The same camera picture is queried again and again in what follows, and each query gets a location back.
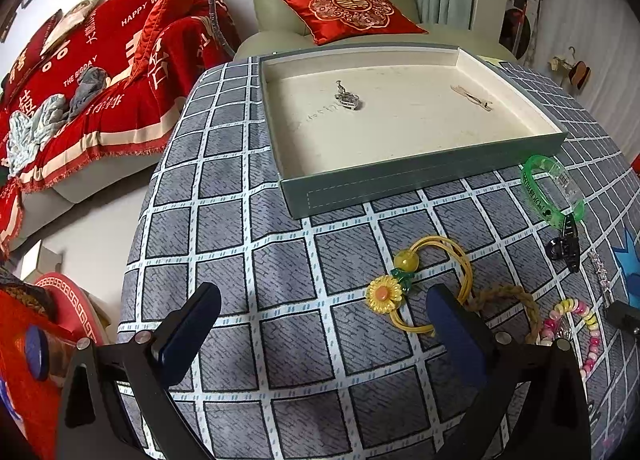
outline pillow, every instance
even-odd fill
[[[428,34],[389,0],[283,0],[306,23],[316,45],[365,34]]]
[[[4,94],[2,95],[4,104],[11,102],[15,93],[22,88],[22,85],[27,81],[33,69],[40,63],[42,59],[40,57],[42,47],[53,28],[60,21],[60,18],[62,18],[62,10],[58,10],[42,24],[27,43],[27,47],[18,56],[18,59],[15,60],[9,72],[6,85],[4,86]]]
[[[49,34],[49,37],[47,37],[47,41],[44,43],[40,55],[52,52],[55,47],[65,40],[69,32],[86,19],[99,2],[100,0],[82,0],[66,13],[64,18],[60,20],[60,23],[53,29],[52,33]]]
[[[160,33],[174,21],[184,18],[193,5],[193,0],[157,0],[146,17],[138,46],[133,58],[133,68],[129,83],[142,75],[149,65],[149,59]]]

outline blue gripper pad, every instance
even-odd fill
[[[222,307],[220,290],[203,282],[180,310],[170,312],[156,329],[152,353],[161,365],[162,386],[179,384],[197,356]]]
[[[498,353],[493,334],[444,284],[433,285],[426,302],[436,339],[445,345],[458,375],[466,384],[482,388]]]

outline green plastic bangle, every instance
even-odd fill
[[[584,195],[571,178],[567,170],[556,159],[542,155],[533,155],[522,167],[522,186],[527,192],[530,204],[550,226],[562,230],[564,214],[553,205],[533,180],[533,170],[546,171],[556,183],[562,195],[574,211],[574,218],[579,222],[584,217]]]

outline tray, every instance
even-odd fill
[[[557,153],[566,130],[504,72],[457,47],[313,49],[260,59],[271,147],[302,218]],[[336,81],[360,97],[340,106]],[[482,102],[490,111],[457,93]]]

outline yellow flower hair clip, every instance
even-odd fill
[[[458,293],[458,301],[464,304],[471,287],[473,285],[473,274],[471,271],[471,262],[465,254],[465,251],[453,240],[444,236],[425,236],[420,238],[408,249],[403,249],[394,257],[394,269],[390,275],[380,276],[369,283],[365,291],[365,302],[367,306],[378,314],[389,314],[391,322],[399,329],[405,332],[414,332],[423,334],[433,332],[433,325],[423,326],[407,326],[402,321],[402,317],[398,309],[402,305],[402,296],[406,295],[411,289],[411,283],[420,265],[418,250],[423,247],[432,246],[444,250],[454,260],[456,260],[464,278],[462,279],[462,287]]]

